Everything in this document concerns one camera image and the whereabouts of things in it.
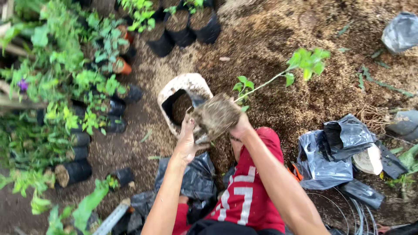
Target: black plastic bag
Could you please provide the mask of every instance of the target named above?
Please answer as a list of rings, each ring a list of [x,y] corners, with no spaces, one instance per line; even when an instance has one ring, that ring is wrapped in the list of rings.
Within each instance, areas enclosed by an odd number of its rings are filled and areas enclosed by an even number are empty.
[[[207,216],[216,206],[218,202],[216,195],[213,195],[211,198],[208,198],[204,201],[195,200],[191,206],[189,206],[189,211],[187,212],[187,224],[194,224],[196,221],[203,219]]]
[[[160,160],[154,183],[156,191],[160,189],[163,183],[169,160],[170,158],[162,158]],[[180,190],[181,194],[190,199],[199,199],[201,201],[216,195],[216,186],[213,180],[214,175],[215,168],[209,158],[209,154],[205,152],[196,156],[184,171]]]
[[[154,205],[155,197],[157,193],[154,191],[146,191],[131,197],[131,206],[135,208],[135,211],[142,215],[142,217],[148,216],[151,211],[151,207]]]
[[[325,122],[324,131],[334,161],[347,159],[377,141],[375,134],[351,113],[338,121]]]
[[[352,199],[366,204],[373,209],[378,209],[385,196],[381,195],[370,186],[353,179],[352,181],[340,186],[341,191]]]
[[[392,179],[397,179],[400,175],[408,173],[408,169],[391,153],[382,142],[377,141],[376,146],[382,152],[383,171]]]
[[[326,158],[326,136],[323,130],[309,131],[299,137],[297,159],[305,189],[325,190],[353,179],[351,159],[328,161]]]
[[[384,29],[382,41],[391,53],[418,45],[418,17],[401,12]]]

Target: soil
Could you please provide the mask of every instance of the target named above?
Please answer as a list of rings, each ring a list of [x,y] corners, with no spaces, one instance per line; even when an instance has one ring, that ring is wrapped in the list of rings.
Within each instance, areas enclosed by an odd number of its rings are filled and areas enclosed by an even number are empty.
[[[183,122],[186,111],[192,106],[191,99],[187,93],[181,95],[173,104],[173,119],[176,123]]]
[[[93,0],[93,5],[101,9],[110,5],[103,12],[112,12],[113,3],[114,0]],[[109,172],[128,166],[135,175],[135,186],[125,187],[104,198],[97,207],[104,219],[123,199],[152,190],[158,161],[148,160],[148,157],[170,156],[177,142],[163,118],[157,96],[170,80],[182,73],[200,73],[215,95],[225,92],[237,96],[237,92],[232,91],[238,82],[237,76],[244,75],[259,86],[286,69],[286,61],[297,48],[316,46],[330,50],[331,57],[325,61],[326,67],[320,77],[303,82],[301,71],[294,71],[295,83],[292,86],[285,88],[285,80],[278,78],[255,92],[246,103],[250,106],[247,114],[254,127],[268,126],[278,133],[287,165],[296,160],[298,136],[308,130],[322,129],[325,121],[340,119],[348,113],[355,114],[366,104],[389,109],[418,109],[417,96],[408,98],[368,81],[364,82],[366,89],[362,92],[355,76],[364,64],[374,79],[416,94],[417,46],[396,55],[383,52],[379,60],[391,69],[378,66],[370,58],[374,52],[384,48],[380,37],[391,19],[400,11],[416,13],[416,9],[416,0],[225,0],[217,11],[222,32],[213,45],[196,42],[185,49],[175,47],[168,56],[159,58],[144,40],[140,40],[143,36],[135,35],[134,46],[138,53],[132,63],[133,72],[117,79],[125,85],[139,85],[144,97],[127,106],[123,116],[128,122],[126,132],[104,136],[95,131],[88,158],[93,167],[92,177],[65,189],[48,190],[45,197],[52,199],[53,204],[60,204],[60,208],[77,204],[93,192],[95,179],[104,179]],[[348,30],[337,38],[337,33],[352,20]],[[339,48],[351,50],[342,53]],[[221,61],[221,57],[230,60]],[[150,129],[153,130],[151,136],[140,143]],[[382,141],[389,149],[411,147],[387,136]],[[218,188],[223,190],[222,174],[232,166],[234,157],[227,135],[216,139],[214,145],[209,154],[216,169]],[[411,176],[418,180],[418,174]],[[386,177],[381,180],[379,176],[359,172],[355,173],[355,178],[385,196],[380,209],[372,211],[376,223],[392,226],[416,221],[417,183],[401,190],[399,186],[388,186]],[[11,194],[11,188],[9,185],[0,191],[1,198],[5,198],[1,202],[4,219],[0,220],[0,232],[12,233],[16,225],[27,234],[45,234],[48,213],[33,216],[31,195],[24,199],[21,195]],[[358,218],[354,218],[352,206],[336,189],[312,192],[338,205],[348,219],[350,232],[354,231]],[[347,230],[336,206],[321,196],[309,194],[309,197],[324,223]]]
[[[163,8],[169,8],[173,6],[178,6],[180,4],[180,0],[162,0]]]
[[[161,38],[161,35],[164,33],[165,26],[163,22],[155,23],[155,28],[151,31],[145,30],[141,34],[141,38],[144,41],[157,41]]]
[[[64,165],[58,165],[55,167],[55,179],[61,187],[67,187],[70,176],[68,175],[68,171],[65,169]]]
[[[194,30],[199,30],[205,27],[212,18],[212,9],[204,8],[203,11],[197,10],[196,13],[190,17],[190,27]]]
[[[189,12],[186,10],[178,10],[171,15],[166,22],[166,29],[172,32],[179,32],[187,27],[189,22]]]

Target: orange pot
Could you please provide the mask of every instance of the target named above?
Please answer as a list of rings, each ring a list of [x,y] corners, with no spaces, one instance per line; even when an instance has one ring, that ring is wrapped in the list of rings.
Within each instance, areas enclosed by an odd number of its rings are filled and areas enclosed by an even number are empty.
[[[127,26],[125,25],[120,25],[117,27],[122,33],[126,31],[125,35],[123,36],[123,39],[126,39],[129,41],[129,43],[133,43],[133,37],[132,35],[128,32],[127,30]]]
[[[115,69],[113,69],[113,71],[117,74],[129,75],[132,72],[132,67],[128,63],[126,63],[126,61],[121,57],[118,57],[117,60],[123,62],[123,67],[118,71],[115,71]]]

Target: plant root ball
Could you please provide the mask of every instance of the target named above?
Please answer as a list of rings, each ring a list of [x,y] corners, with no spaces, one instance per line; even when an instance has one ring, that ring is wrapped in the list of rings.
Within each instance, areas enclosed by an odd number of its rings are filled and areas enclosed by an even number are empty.
[[[231,130],[240,120],[241,111],[225,93],[217,94],[191,113],[195,124],[208,134],[209,140]]]

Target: seedling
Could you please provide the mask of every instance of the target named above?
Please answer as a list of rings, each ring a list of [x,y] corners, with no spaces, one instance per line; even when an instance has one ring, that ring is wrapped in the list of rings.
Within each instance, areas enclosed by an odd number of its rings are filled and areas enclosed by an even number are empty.
[[[255,92],[256,90],[264,87],[265,85],[271,83],[272,81],[274,81],[278,77],[285,77],[286,78],[286,87],[291,86],[295,81],[295,75],[289,72],[292,69],[297,69],[297,68],[303,69],[303,80],[304,81],[309,81],[312,78],[312,75],[314,73],[317,74],[318,76],[320,76],[321,73],[325,69],[325,64],[322,61],[322,59],[328,58],[330,55],[331,55],[331,53],[329,51],[324,50],[324,49],[316,48],[313,51],[306,51],[305,49],[300,48],[300,49],[296,50],[295,53],[293,53],[292,58],[289,59],[289,61],[287,62],[289,67],[285,71],[277,74],[272,79],[268,80],[267,82],[258,86],[255,89],[253,88],[251,91],[249,91],[245,94],[240,93],[238,95],[238,98],[234,102],[236,102],[238,104],[238,102],[240,100],[248,99],[249,94],[251,94],[251,93]],[[242,88],[242,85],[235,84],[234,89],[236,87],[241,87]]]
[[[175,16],[175,13],[177,12],[177,6],[172,6],[169,8],[164,9],[164,12],[170,13],[170,15],[173,17],[173,19],[178,22],[177,17]]]
[[[245,94],[244,91],[245,90],[254,90],[254,83],[252,81],[249,81],[246,76],[239,76],[237,78],[240,82],[235,84],[235,86],[233,87],[232,90],[233,91],[237,90],[239,92],[238,93],[238,98],[243,98],[245,101],[247,101],[248,96],[247,95],[244,96],[244,94]]]

